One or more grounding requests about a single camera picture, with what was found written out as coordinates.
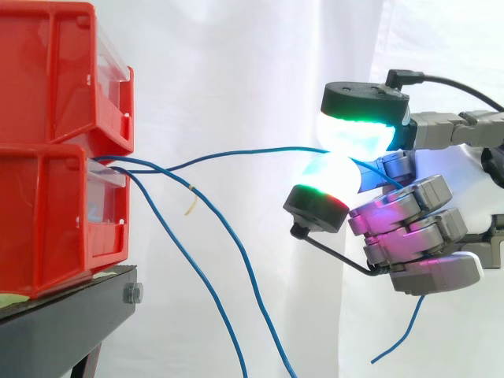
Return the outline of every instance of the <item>blue cable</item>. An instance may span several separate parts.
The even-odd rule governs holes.
[[[195,187],[192,187],[183,178],[178,177],[177,175],[171,173],[170,171],[167,171],[166,169],[163,169],[159,165],[155,165],[154,163],[151,163],[149,161],[134,159],[133,157],[122,157],[122,156],[114,156],[114,155],[96,157],[95,160],[96,161],[100,161],[100,160],[126,161],[128,163],[145,165],[147,167],[151,167],[152,169],[156,169],[160,173],[163,173],[164,175],[170,177],[171,179],[174,179],[176,182],[181,183],[189,190],[192,190],[213,211],[213,213],[215,215],[217,215],[220,222],[224,225],[224,227],[228,231],[229,235],[235,241],[236,246],[239,248],[239,251],[240,251],[242,258],[243,258],[243,262],[245,263],[246,270],[247,270],[249,278],[250,278],[250,283],[252,284],[252,288],[254,289],[254,295],[255,295],[256,301],[258,303],[259,309],[261,310],[262,316],[265,318],[266,324],[268,325],[268,328],[269,328],[269,332],[271,333],[273,341],[275,342],[276,349],[278,350],[278,353],[279,353],[280,357],[282,358],[283,365],[285,366],[285,369],[289,372],[291,378],[297,378],[293,368],[291,367],[291,363],[289,362],[289,359],[287,358],[287,355],[285,354],[284,348],[282,347],[282,343],[280,342],[280,339],[279,339],[278,335],[276,334],[276,329],[275,329],[275,326],[273,325],[271,318],[269,317],[268,310],[266,309],[265,304],[262,301],[261,293],[259,291],[258,282],[255,278],[252,264],[250,263],[248,255],[246,254],[245,247],[243,246],[242,242],[239,240],[238,236],[235,234],[231,225],[224,218],[224,215],[222,215],[222,213],[213,205],[213,203],[201,191],[199,191]]]
[[[176,171],[178,169],[186,168],[189,165],[193,165],[199,163],[200,161],[215,159],[215,158],[223,158],[224,156],[232,156],[232,155],[254,155],[254,154],[271,154],[272,152],[286,152],[286,151],[306,151],[306,152],[315,152],[318,154],[326,154],[327,150],[322,150],[320,148],[313,147],[297,147],[297,146],[289,146],[289,147],[274,147],[274,148],[261,148],[259,150],[236,150],[236,151],[226,151],[220,152],[218,154],[211,154],[202,157],[198,157],[197,159],[188,161],[187,163],[183,163],[181,165],[176,165],[175,167],[167,168],[167,171]],[[156,169],[143,169],[143,170],[132,170],[131,173],[159,173]]]
[[[239,364],[242,369],[243,378],[247,378],[248,374],[246,372],[245,358],[243,357],[242,351],[239,347],[238,339],[236,338],[235,331],[233,330],[233,327],[231,326],[231,322],[229,321],[228,315],[224,311],[224,307],[222,306],[222,303],[219,299],[219,296],[217,295],[217,293],[213,289],[213,286],[210,283],[210,281],[208,280],[208,278],[206,278],[205,273],[203,273],[203,271],[199,268],[199,266],[196,264],[196,262],[190,256],[190,254],[186,251],[186,249],[183,247],[183,245],[177,239],[177,237],[173,233],[172,229],[167,225],[165,218],[159,212],[158,208],[154,204],[154,201],[150,197],[149,192],[143,186],[143,184],[140,182],[140,180],[138,178],[136,178],[132,173],[127,171],[126,169],[119,168],[119,167],[112,167],[112,168],[120,173],[125,174],[126,176],[129,176],[133,181],[135,181],[136,185],[138,185],[139,189],[142,191],[143,195],[145,196],[145,199],[147,200],[147,202],[149,202],[150,208],[152,209],[152,211],[154,211],[154,214],[156,214],[156,217],[161,222],[161,224],[165,228],[166,232],[168,232],[168,235],[170,236],[170,238],[172,238],[173,242],[179,248],[180,252],[182,252],[182,254],[187,259],[187,261],[189,261],[189,264],[191,264],[193,269],[197,272],[198,276],[202,279],[206,288],[208,289],[208,291],[212,295],[213,301],[217,305],[217,308],[219,309],[219,313],[222,316],[224,323],[226,324],[226,328],[228,329],[229,335],[231,336],[231,340],[233,342],[233,345],[235,346],[236,354],[238,355]]]
[[[154,163],[148,162],[148,161],[142,161],[139,159],[134,159],[132,157],[121,157],[121,156],[115,156],[115,155],[106,155],[106,156],[101,156],[101,157],[96,157],[96,161],[103,161],[103,160],[116,160],[116,161],[126,161],[130,163],[135,163],[139,165],[145,165],[148,167],[151,167],[152,169],[147,169],[147,170],[131,170],[129,171],[130,173],[162,173],[175,181],[183,184],[185,187],[188,189],[192,190],[219,218],[220,222],[225,226],[225,228],[228,230],[229,235],[233,238],[235,241],[236,245],[238,246],[240,253],[242,254],[243,260],[245,262],[246,270],[249,274],[250,277],[250,282],[252,283],[252,288],[254,289],[254,294],[256,297],[256,300],[258,302],[259,308],[263,314],[263,317],[265,318],[266,324],[268,325],[269,331],[272,334],[273,340],[276,344],[276,348],[279,351],[279,354],[282,358],[283,364],[285,365],[287,371],[291,375],[291,377],[296,377],[294,370],[291,367],[290,362],[288,361],[287,355],[284,352],[284,349],[282,347],[282,344],[280,342],[280,339],[278,338],[278,335],[276,334],[275,327],[271,321],[271,318],[268,315],[268,312],[265,308],[265,305],[262,301],[261,298],[261,293],[259,292],[258,284],[255,279],[254,275],[254,270],[252,269],[252,266],[250,264],[250,260],[246,254],[245,248],[243,247],[241,241],[239,240],[238,236],[235,234],[233,229],[231,228],[231,225],[226,221],[222,213],[209,201],[209,199],[198,189],[192,188],[191,185],[184,179],[174,175],[170,171],[175,171],[178,169],[186,168],[189,165],[193,165],[196,163],[199,163],[200,161],[206,161],[214,158],[222,158],[225,156],[232,156],[232,155],[246,155],[246,154],[267,154],[267,153],[275,153],[275,152],[285,152],[285,151],[305,151],[305,152],[314,152],[314,153],[319,153],[319,154],[326,154],[329,151],[318,149],[318,148],[313,148],[313,147],[303,147],[303,146],[287,146],[287,147],[277,147],[277,148],[266,148],[266,149],[258,149],[258,150],[235,150],[235,151],[227,151],[227,152],[221,152],[218,154],[211,154],[211,155],[206,155],[203,157],[198,157],[194,160],[188,161],[186,163],[183,163],[181,165],[177,165],[175,167],[171,167],[168,169],[163,169],[162,167],[155,165]],[[384,173],[382,173],[380,170],[377,168],[373,167],[372,165],[369,165],[363,161],[359,161],[357,159],[351,158],[351,160],[362,167],[367,168],[368,170],[376,173],[377,175],[381,176],[384,180],[386,180],[388,183],[394,185],[396,188],[403,188],[403,186],[398,183],[397,181],[391,179]],[[416,319],[418,310],[420,309],[420,304],[423,301],[423,297],[419,300],[417,304],[417,308],[415,309],[415,313],[413,313],[413,319],[411,320],[411,323],[408,327],[408,330],[406,331],[406,334],[390,349],[372,360],[372,363],[374,364],[376,361],[379,361],[382,357],[385,355],[389,354],[392,352],[395,348],[397,348],[407,337],[408,334],[410,333],[411,328],[413,327],[413,323]]]
[[[424,301],[425,299],[425,295],[422,295],[419,299],[418,299],[418,303],[417,303],[417,307],[415,307],[415,311],[413,312],[413,316],[411,317],[411,321],[409,321],[409,325],[408,325],[408,329],[406,329],[406,333],[404,334],[404,336],[399,339],[399,341],[397,343],[395,343],[390,349],[388,350],[385,350],[382,354],[380,354],[378,357],[374,358],[371,360],[371,363],[374,364],[376,362],[378,362],[379,360],[381,360],[383,357],[385,357],[387,354],[390,354],[392,353],[399,345],[402,344],[402,342],[404,340],[406,340],[406,338],[408,337],[408,335],[410,334],[411,332],[411,328],[413,328],[413,325],[415,324],[415,320],[417,319],[417,315],[418,315],[418,311],[420,310],[420,306],[422,306],[422,302]]]
[[[326,154],[326,153],[329,152],[327,150],[322,150],[320,148],[302,147],[302,146],[287,146],[287,147],[262,148],[262,149],[258,149],[258,150],[226,151],[226,152],[220,152],[218,154],[211,154],[211,155],[206,155],[206,156],[198,157],[197,159],[188,161],[187,163],[183,163],[183,164],[180,164],[180,165],[176,165],[175,167],[167,168],[166,171],[173,172],[173,171],[176,171],[178,169],[186,168],[189,165],[193,165],[193,164],[199,163],[201,161],[215,159],[215,158],[222,158],[224,156],[271,154],[273,152],[287,152],[287,151],[305,151],[305,152],[314,152],[314,153],[317,153],[317,154]],[[99,160],[112,160],[112,156],[100,157]],[[391,179],[387,175],[384,175],[382,172],[380,172],[378,169],[376,169],[372,165],[369,165],[368,163],[364,163],[363,161],[359,161],[359,160],[353,159],[353,158],[352,158],[352,161],[355,164],[360,165],[362,167],[365,167],[365,168],[369,169],[370,171],[376,173],[377,175],[380,175],[384,180],[386,180],[388,183],[394,185],[398,189],[403,187],[400,183],[398,183],[397,181]],[[135,174],[160,173],[156,169],[138,169],[138,170],[132,170],[130,172],[131,173],[135,173]]]

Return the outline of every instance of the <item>white backdrop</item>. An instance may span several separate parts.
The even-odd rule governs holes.
[[[389,68],[449,76],[504,98],[502,6],[490,0],[93,3],[135,69],[135,156],[162,165],[223,150],[314,146],[324,84],[383,81]],[[435,84],[406,91],[414,96],[412,111],[482,107]],[[432,156],[442,161],[456,155]],[[502,376],[500,271],[469,289],[427,297],[408,341],[369,364],[405,331],[416,299],[395,293],[386,276],[368,279],[345,268],[342,282],[338,261],[289,236],[291,219],[281,206],[310,158],[227,157],[180,171],[216,203],[243,241],[298,376],[335,377],[338,369],[345,378]],[[428,160],[420,167],[432,170]],[[168,179],[149,176],[144,182],[220,294],[250,376],[286,377],[239,252],[217,219],[201,203],[184,217],[193,197]],[[485,185],[480,197],[491,192],[491,183]],[[466,220],[475,209],[465,208]],[[325,235],[324,241],[343,250],[344,234]],[[361,247],[361,238],[347,236],[346,253],[363,262]],[[137,190],[129,262],[139,265],[145,300],[104,342],[96,376],[240,376],[211,297]]]
[[[315,145],[324,85],[367,80],[376,0],[95,0],[135,70],[135,156],[174,165],[223,150]],[[337,376],[341,265],[295,241],[282,210],[312,156],[228,157],[180,174],[215,202],[250,254],[299,376]],[[163,177],[144,182],[215,286],[250,377],[286,377],[238,249],[216,217]],[[344,232],[329,238],[343,249]],[[132,191],[130,263],[144,303],[102,347],[96,376],[238,377],[238,359],[204,285]]]
[[[504,101],[504,6],[492,1],[387,0],[372,64],[372,80],[390,68],[447,76]],[[412,112],[488,109],[455,89],[424,83],[405,88]],[[490,224],[489,214],[504,212],[504,192],[465,158],[459,147],[422,151],[418,173],[442,173],[454,192],[470,232]],[[346,253],[362,259],[362,239],[347,233]],[[339,374],[348,377],[497,377],[504,376],[504,272],[486,271],[464,290],[429,295],[409,338],[391,355],[369,361],[404,333],[417,298],[393,291],[388,277],[362,279],[343,273],[339,324]]]

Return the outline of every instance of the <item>clear plastic bin front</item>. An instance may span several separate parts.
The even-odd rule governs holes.
[[[121,223],[115,214],[117,189],[126,186],[126,177],[93,160],[87,161],[87,221]]]
[[[119,86],[121,82],[130,80],[130,72],[100,27],[98,27],[97,60],[98,82],[102,86],[102,91],[119,109]]]

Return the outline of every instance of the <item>green led light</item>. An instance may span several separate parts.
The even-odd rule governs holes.
[[[351,207],[361,186],[361,171],[344,155],[323,154],[306,167],[298,183],[331,195]]]
[[[395,128],[381,123],[340,120],[323,113],[317,120],[317,137],[326,150],[362,161],[385,155],[394,134]]]

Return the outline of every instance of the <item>metal bolt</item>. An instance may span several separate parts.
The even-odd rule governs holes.
[[[142,303],[143,285],[141,283],[129,283],[125,290],[125,301],[131,305]]]

